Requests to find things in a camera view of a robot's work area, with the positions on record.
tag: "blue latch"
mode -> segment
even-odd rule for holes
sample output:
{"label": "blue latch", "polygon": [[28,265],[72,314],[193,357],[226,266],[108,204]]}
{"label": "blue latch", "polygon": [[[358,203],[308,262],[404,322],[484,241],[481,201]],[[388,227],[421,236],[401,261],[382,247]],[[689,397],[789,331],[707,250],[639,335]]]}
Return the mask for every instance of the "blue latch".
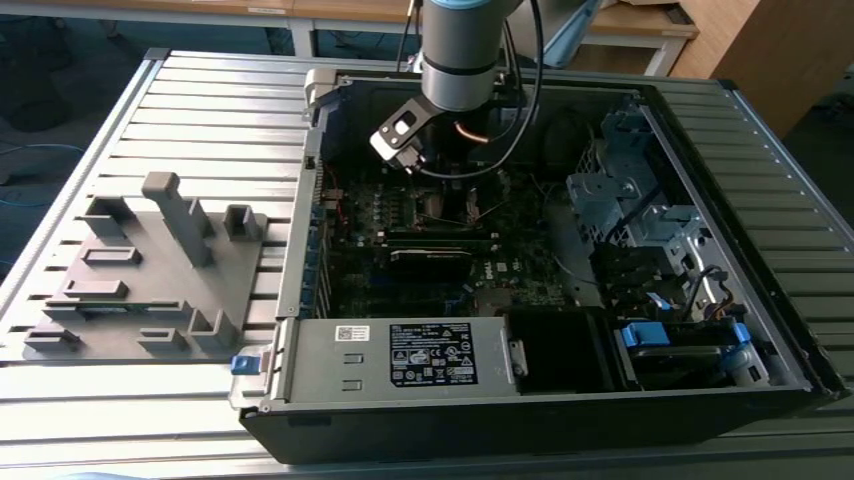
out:
{"label": "blue latch", "polygon": [[230,357],[232,375],[257,375],[261,373],[261,357],[234,355]]}
{"label": "blue latch", "polygon": [[667,302],[667,300],[664,300],[664,298],[655,292],[645,292],[647,297],[649,297],[652,299],[652,301],[655,302],[655,305],[657,306],[659,309],[667,311],[672,309],[672,306],[669,305],[669,302]]}
{"label": "blue latch", "polygon": [[627,347],[664,347],[669,338],[661,322],[633,322],[620,330]]}
{"label": "blue latch", "polygon": [[736,323],[732,327],[732,331],[735,332],[735,338],[737,338],[739,344],[749,343],[749,331],[747,330],[747,325],[743,323]]}
{"label": "blue latch", "polygon": [[302,270],[302,286],[313,287],[316,277],[317,277],[316,270],[312,270],[309,268]]}
{"label": "blue latch", "polygon": [[313,291],[308,288],[302,288],[302,291],[298,295],[298,303],[301,307],[310,307],[314,303],[314,294]]}
{"label": "blue latch", "polygon": [[317,227],[308,228],[308,248],[317,248]]}

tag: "black cable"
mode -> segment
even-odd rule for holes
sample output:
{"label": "black cable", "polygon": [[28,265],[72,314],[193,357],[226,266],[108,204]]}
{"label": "black cable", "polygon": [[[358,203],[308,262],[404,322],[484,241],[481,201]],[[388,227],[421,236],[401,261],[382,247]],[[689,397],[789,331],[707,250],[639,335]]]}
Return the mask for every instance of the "black cable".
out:
{"label": "black cable", "polygon": [[397,44],[397,66],[394,67],[394,72],[400,73],[400,59],[403,58],[403,46],[405,45],[405,37],[409,34],[409,25],[412,24],[412,13],[405,17],[405,27],[403,27],[403,36],[400,37],[400,43]]}
{"label": "black cable", "polygon": [[696,294],[699,293],[699,287],[703,285],[703,279],[711,275],[713,272],[721,271],[720,267],[716,265],[708,265],[703,268],[703,271],[699,272],[699,275],[693,279],[691,283],[691,288],[688,290],[687,301],[684,302],[684,313],[681,314],[681,321],[687,322],[691,319],[691,311],[693,310],[693,300],[696,300]]}
{"label": "black cable", "polygon": [[415,41],[417,42],[417,49],[421,49],[421,7],[415,7]]}
{"label": "black cable", "polygon": [[489,143],[497,142],[519,126],[519,120],[521,119],[523,99],[524,99],[521,68],[519,68],[519,60],[516,59],[516,45],[512,41],[512,33],[509,32],[509,22],[505,20],[504,20],[504,52],[507,54],[507,59],[508,59],[507,69],[512,69],[512,74],[515,76],[516,96],[517,96],[516,101],[519,102],[519,104],[516,105],[516,116],[512,119],[512,123],[504,129],[504,131],[497,134],[495,138],[489,139]]}
{"label": "black cable", "polygon": [[543,19],[539,13],[539,4],[536,3],[536,0],[529,0],[529,1],[531,1],[531,13],[533,14],[533,29],[536,31],[536,35],[535,35],[536,37],[536,75],[533,77],[533,95],[531,96],[531,101],[528,102],[528,114],[524,117],[524,123],[519,128],[516,137],[513,138],[512,143],[509,144],[509,147],[507,148],[507,151],[501,156],[501,159],[496,163],[485,167],[483,170],[479,170],[471,173],[460,173],[459,175],[448,175],[444,173],[431,172],[429,170],[421,168],[419,172],[421,172],[428,177],[439,178],[441,180],[461,180],[465,178],[479,177],[484,173],[489,173],[492,170],[500,168],[500,166],[504,164],[504,162],[507,161],[507,159],[512,155],[512,152],[516,149],[516,145],[519,145],[519,141],[521,140],[521,137],[524,137],[524,133],[527,132],[528,126],[531,125],[531,120],[533,119],[536,106],[539,105],[539,94],[540,94],[541,83],[543,83],[543,55],[544,55]]}
{"label": "black cable", "polygon": [[643,212],[645,207],[649,206],[649,203],[652,203],[652,200],[655,199],[655,197],[660,192],[661,192],[661,186],[655,185],[655,188],[649,190],[649,192],[643,196],[643,198],[640,199],[635,207],[631,209],[631,212],[628,212],[628,214],[619,219],[619,222],[616,222],[611,230],[608,230],[608,233],[604,236],[603,243],[608,243],[608,241],[611,240],[611,237],[616,235],[616,232],[619,232],[620,229],[625,227],[625,225],[628,225],[628,223],[635,219],[635,217],[640,215],[640,213]]}

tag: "warning label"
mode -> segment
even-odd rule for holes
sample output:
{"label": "warning label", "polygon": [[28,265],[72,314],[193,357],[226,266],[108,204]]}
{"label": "warning label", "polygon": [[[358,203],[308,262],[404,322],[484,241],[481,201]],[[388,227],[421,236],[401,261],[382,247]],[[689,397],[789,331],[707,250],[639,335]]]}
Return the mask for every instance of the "warning label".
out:
{"label": "warning label", "polygon": [[389,339],[394,387],[477,383],[469,323],[390,325]]}

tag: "aluminum extrusion table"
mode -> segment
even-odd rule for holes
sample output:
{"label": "aluminum extrusion table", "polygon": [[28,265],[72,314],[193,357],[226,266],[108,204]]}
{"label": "aluminum extrusion table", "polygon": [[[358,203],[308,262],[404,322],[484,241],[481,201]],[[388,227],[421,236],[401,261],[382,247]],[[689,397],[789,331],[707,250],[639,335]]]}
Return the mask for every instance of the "aluminum extrusion table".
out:
{"label": "aluminum extrusion table", "polygon": [[[174,171],[180,193],[208,212],[234,201],[270,218],[244,332],[266,343],[306,130],[302,83],[316,66],[390,63],[152,51],[0,287],[0,468],[4,478],[108,472],[148,478],[607,470],[595,478],[795,478],[854,468],[854,397],[799,418],[755,423],[700,445],[389,464],[280,465],[242,430],[225,365],[21,363],[21,338],[62,280],[88,227],[86,196],[125,195],[136,209],[150,170]],[[854,376],[851,230],[769,135],[743,97],[712,81],[593,74],[563,78],[653,83],[696,144],[785,293],[843,376]]]}

